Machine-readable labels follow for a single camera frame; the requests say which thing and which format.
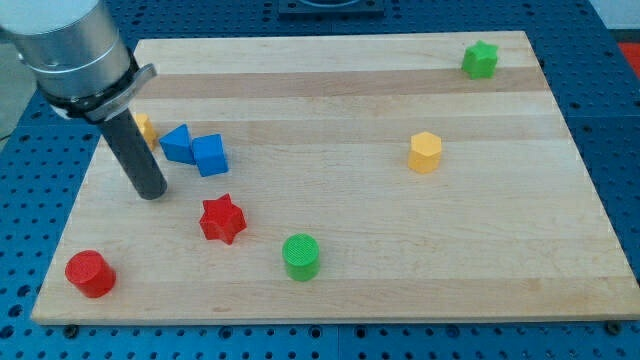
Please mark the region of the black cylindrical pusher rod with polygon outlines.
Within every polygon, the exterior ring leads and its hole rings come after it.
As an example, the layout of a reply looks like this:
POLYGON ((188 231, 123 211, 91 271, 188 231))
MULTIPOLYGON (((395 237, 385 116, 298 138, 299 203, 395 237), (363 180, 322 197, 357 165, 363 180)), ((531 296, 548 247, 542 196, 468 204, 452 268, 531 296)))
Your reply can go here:
POLYGON ((98 124, 137 194, 145 200, 160 198, 167 181, 129 110, 98 124))

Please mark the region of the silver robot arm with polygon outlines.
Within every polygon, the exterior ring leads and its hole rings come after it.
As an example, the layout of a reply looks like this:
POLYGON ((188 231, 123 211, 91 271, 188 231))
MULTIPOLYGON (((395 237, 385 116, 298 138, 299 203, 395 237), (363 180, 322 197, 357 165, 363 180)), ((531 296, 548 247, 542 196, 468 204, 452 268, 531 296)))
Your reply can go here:
POLYGON ((138 195, 167 189, 129 104, 157 75, 138 64, 101 0, 2 0, 1 29, 51 107, 99 128, 138 195))

